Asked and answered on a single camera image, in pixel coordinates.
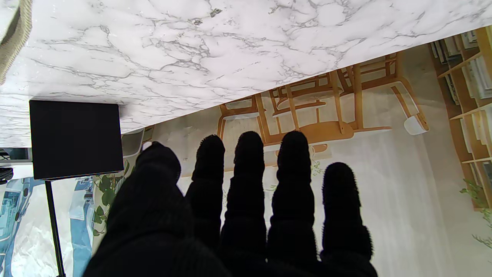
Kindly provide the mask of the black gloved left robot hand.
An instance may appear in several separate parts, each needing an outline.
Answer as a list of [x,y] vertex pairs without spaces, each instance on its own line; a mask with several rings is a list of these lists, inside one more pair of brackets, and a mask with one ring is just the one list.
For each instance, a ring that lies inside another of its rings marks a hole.
[[278,185],[265,223],[264,147],[258,133],[239,137],[224,221],[225,147],[204,138],[191,184],[177,186],[177,156],[147,144],[110,208],[106,234],[84,277],[376,277],[355,176],[342,162],[324,174],[322,251],[314,234],[315,199],[306,137],[287,133],[278,153]]

